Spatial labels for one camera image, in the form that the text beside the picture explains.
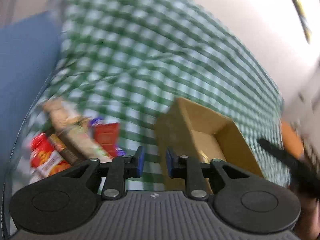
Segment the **red spicy snack packet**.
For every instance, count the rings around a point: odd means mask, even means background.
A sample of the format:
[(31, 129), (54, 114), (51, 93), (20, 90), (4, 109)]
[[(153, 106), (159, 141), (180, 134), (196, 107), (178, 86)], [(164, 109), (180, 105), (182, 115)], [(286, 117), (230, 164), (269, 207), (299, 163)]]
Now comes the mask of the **red spicy snack packet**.
[(51, 145), (45, 133), (40, 133), (32, 139), (30, 149), (30, 184), (71, 167)]

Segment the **dark brown chocolate bar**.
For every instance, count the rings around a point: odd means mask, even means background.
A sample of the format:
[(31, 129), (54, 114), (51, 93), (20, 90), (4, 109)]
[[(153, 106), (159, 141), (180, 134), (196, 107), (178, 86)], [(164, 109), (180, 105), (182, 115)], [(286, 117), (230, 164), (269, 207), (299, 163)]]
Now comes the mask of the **dark brown chocolate bar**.
[(72, 166), (80, 163), (80, 159), (59, 139), (56, 134), (47, 134), (47, 137), (53, 147), (58, 151), (61, 157), (67, 161), (67, 163)]

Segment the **long beige snack packet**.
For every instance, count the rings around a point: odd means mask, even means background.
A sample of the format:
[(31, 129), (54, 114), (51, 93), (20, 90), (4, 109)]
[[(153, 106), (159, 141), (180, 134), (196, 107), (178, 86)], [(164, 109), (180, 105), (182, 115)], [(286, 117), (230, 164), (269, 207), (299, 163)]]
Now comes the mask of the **long beige snack packet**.
[(110, 163), (113, 157), (105, 151), (85, 129), (79, 125), (69, 125), (60, 132), (71, 145), (87, 159), (99, 159), (101, 163)]

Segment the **purple candy wrapper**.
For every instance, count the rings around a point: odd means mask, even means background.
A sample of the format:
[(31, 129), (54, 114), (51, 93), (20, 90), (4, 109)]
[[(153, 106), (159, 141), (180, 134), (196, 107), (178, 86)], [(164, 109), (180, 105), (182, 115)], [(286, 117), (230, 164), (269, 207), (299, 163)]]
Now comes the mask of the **purple candy wrapper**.
[[(89, 121), (89, 128), (91, 129), (91, 131), (93, 133), (93, 139), (94, 139), (94, 128), (95, 128), (95, 126), (97, 124), (106, 124), (106, 122), (101, 117), (94, 118), (94, 119)], [(124, 156), (126, 154), (125, 151), (122, 148), (119, 147), (118, 143), (116, 144), (116, 153), (117, 153), (116, 157)]]

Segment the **red square snack packet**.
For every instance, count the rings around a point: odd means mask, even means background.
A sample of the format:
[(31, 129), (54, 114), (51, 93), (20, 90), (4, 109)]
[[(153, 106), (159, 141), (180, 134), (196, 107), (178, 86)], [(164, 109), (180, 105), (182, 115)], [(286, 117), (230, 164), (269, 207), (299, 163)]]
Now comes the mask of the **red square snack packet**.
[(112, 157), (116, 157), (120, 123), (97, 124), (94, 128), (95, 141)]

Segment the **clear bag of biscuits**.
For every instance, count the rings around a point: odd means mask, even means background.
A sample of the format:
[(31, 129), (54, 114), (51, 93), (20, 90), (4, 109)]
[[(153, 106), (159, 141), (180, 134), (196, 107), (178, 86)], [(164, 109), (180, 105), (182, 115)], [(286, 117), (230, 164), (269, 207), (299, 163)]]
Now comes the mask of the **clear bag of biscuits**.
[(42, 109), (49, 115), (53, 127), (58, 131), (76, 124), (82, 118), (75, 104), (63, 98), (54, 98), (45, 101), (42, 104)]

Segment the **brown cardboard box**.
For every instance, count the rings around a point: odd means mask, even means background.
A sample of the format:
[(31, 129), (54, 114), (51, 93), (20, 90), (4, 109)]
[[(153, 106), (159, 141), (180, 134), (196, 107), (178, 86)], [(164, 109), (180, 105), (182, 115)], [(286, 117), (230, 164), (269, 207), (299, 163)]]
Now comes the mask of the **brown cardboard box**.
[(168, 111), (156, 119), (154, 132), (166, 190), (184, 189), (182, 179), (169, 178), (166, 163), (166, 150), (169, 147), (178, 156), (192, 156), (202, 163), (221, 159), (263, 177), (235, 122), (198, 103), (176, 98)]

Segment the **blue sofa cushion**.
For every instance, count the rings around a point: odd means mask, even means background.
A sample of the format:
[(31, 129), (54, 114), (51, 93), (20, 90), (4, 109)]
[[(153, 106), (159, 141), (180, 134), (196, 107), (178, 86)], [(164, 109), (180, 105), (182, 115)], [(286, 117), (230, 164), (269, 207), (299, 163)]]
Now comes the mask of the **blue sofa cushion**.
[(48, 12), (1, 29), (1, 176), (23, 120), (58, 61), (59, 33)]

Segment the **green white checkered cloth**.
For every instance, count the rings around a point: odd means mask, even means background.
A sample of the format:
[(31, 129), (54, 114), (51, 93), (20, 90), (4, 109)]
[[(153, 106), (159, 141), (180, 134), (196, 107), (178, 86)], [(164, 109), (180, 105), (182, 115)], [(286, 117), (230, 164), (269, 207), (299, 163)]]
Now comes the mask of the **green white checkered cloth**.
[(49, 126), (44, 100), (62, 96), (86, 116), (120, 122), (120, 146), (146, 148), (130, 190), (164, 189), (157, 116), (184, 97), (233, 119), (264, 177), (281, 186), (288, 169), (257, 143), (282, 144), (283, 100), (267, 72), (219, 20), (193, 0), (63, 0), (61, 60), (36, 97), (11, 159), (12, 191), (37, 181), (27, 146)]

